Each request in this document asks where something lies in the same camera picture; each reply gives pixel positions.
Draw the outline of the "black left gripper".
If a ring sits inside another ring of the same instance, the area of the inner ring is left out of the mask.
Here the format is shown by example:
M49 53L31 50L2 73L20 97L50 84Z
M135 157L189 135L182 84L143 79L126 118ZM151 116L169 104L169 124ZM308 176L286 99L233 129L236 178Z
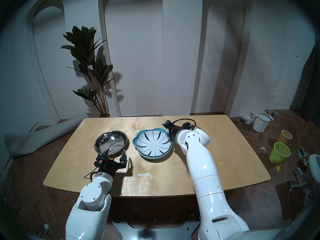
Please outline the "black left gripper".
M97 156L94 166L98 168L96 173L106 173L114 178L118 169L124 169L127 166L127 154L123 149L119 162L108 158L109 148L101 153L101 156Z

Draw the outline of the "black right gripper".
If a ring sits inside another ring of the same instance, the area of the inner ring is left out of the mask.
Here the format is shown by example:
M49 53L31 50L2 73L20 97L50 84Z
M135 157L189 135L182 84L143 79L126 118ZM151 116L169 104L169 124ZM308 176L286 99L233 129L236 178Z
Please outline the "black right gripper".
M177 142L177 134L180 131L180 127L179 126L169 126L169 138L173 141L173 142Z

